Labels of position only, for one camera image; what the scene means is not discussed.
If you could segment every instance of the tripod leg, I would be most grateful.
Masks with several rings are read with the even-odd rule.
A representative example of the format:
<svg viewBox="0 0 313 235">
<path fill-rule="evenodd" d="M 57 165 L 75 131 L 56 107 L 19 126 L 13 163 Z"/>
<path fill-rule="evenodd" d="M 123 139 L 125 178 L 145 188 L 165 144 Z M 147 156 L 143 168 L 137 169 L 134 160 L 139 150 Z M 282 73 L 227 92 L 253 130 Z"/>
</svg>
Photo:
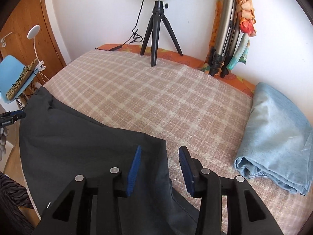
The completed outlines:
<svg viewBox="0 0 313 235">
<path fill-rule="evenodd" d="M 153 16 L 151 16 L 151 18 L 150 18 L 150 21 L 148 23 L 148 28 L 147 28 L 147 31 L 146 31 L 146 35 L 145 35 L 145 38 L 143 39 L 143 42 L 142 42 L 142 47 L 141 47 L 141 50 L 140 50 L 140 55 L 141 56 L 143 56 L 145 54 L 146 47 L 147 47 L 147 44 L 148 44 L 148 41 L 150 39 L 150 35 L 151 35 L 151 32 L 152 32 L 152 25 L 153 25 Z"/>
<path fill-rule="evenodd" d="M 174 32 L 173 32 L 173 29 L 172 29 L 172 27 L 171 27 L 169 21 L 168 21 L 167 18 L 165 17 L 165 15 L 162 17 L 162 21 L 163 21 L 163 23 L 164 23 L 164 25 L 165 25 L 165 27 L 166 27 L 168 33 L 170 34 L 170 37 L 172 38 L 172 40 L 173 40 L 173 42 L 174 42 L 174 45 L 175 45 L 175 47 L 176 47 L 176 49 L 177 49 L 178 54 L 180 54 L 181 56 L 183 56 L 182 50 L 180 49 L 180 46 L 179 46 L 179 44 L 178 44 L 178 41 L 177 41 L 177 39 L 176 39 L 176 37 L 175 37 L 175 34 L 174 34 Z"/>
<path fill-rule="evenodd" d="M 157 48 L 159 44 L 160 26 L 162 16 L 158 13 L 153 16 L 152 45 L 151 45 L 151 66 L 157 64 Z"/>
</svg>

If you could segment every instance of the blue chair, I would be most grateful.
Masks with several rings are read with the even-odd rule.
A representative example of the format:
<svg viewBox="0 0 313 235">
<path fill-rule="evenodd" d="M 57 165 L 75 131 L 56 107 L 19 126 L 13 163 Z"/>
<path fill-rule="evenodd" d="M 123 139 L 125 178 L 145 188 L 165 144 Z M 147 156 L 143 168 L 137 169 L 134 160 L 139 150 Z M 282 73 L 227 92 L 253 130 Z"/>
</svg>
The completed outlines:
<svg viewBox="0 0 313 235">
<path fill-rule="evenodd" d="M 30 75 L 21 89 L 17 92 L 15 98 L 8 100 L 6 96 L 7 91 L 9 91 L 12 87 L 12 84 L 14 84 L 19 79 L 23 69 L 24 64 L 11 55 L 6 56 L 0 63 L 0 98 L 4 101 L 4 103 L 11 103 L 17 99 L 21 93 L 23 93 L 23 91 L 30 85 L 35 75 L 38 73 L 38 70 L 35 70 L 35 72 Z"/>
</svg>

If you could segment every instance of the chair backrest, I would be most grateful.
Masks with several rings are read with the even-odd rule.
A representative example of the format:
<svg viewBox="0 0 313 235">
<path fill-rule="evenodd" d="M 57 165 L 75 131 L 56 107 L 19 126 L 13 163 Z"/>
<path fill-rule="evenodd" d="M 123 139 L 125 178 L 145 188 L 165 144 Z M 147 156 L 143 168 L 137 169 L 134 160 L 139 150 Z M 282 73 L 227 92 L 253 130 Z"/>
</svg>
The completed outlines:
<svg viewBox="0 0 313 235">
<path fill-rule="evenodd" d="M 6 56 L 0 63 L 0 91 L 5 94 L 20 77 L 24 65 L 14 56 Z"/>
</svg>

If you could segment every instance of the blue gripper pad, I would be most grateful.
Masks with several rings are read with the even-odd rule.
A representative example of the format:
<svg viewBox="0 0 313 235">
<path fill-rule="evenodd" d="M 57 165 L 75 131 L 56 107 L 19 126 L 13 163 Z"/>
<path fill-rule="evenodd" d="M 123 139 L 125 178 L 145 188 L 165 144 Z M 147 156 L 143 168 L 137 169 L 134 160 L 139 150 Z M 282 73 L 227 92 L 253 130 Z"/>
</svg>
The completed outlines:
<svg viewBox="0 0 313 235">
<path fill-rule="evenodd" d="M 191 167 L 189 166 L 190 162 L 193 164 L 193 161 L 186 146 L 181 146 L 179 148 L 178 160 L 183 172 L 187 192 L 190 193 L 191 197 L 193 197 L 195 192 L 194 176 L 192 174 Z"/>
<path fill-rule="evenodd" d="M 127 176 L 126 194 L 129 197 L 134 190 L 138 169 L 141 162 L 141 147 L 138 146 Z"/>
</svg>

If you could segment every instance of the wooden door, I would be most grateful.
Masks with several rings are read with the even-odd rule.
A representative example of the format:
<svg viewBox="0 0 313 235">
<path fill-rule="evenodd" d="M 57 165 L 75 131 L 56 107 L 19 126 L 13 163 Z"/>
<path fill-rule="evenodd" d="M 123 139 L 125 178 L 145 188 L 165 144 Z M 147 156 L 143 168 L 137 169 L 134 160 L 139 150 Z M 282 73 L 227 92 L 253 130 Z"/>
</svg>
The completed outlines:
<svg viewBox="0 0 313 235">
<path fill-rule="evenodd" d="M 12 55 L 24 65 L 31 64 L 36 55 L 33 40 L 27 39 L 27 33 L 35 25 L 41 27 L 35 41 L 38 58 L 43 60 L 46 66 L 42 73 L 50 79 L 63 68 L 63 65 L 47 30 L 41 0 L 21 0 L 19 2 L 0 32 L 0 39 L 13 32 L 5 38 L 6 46 L 4 48 L 0 43 L 0 51 L 3 58 Z"/>
</svg>

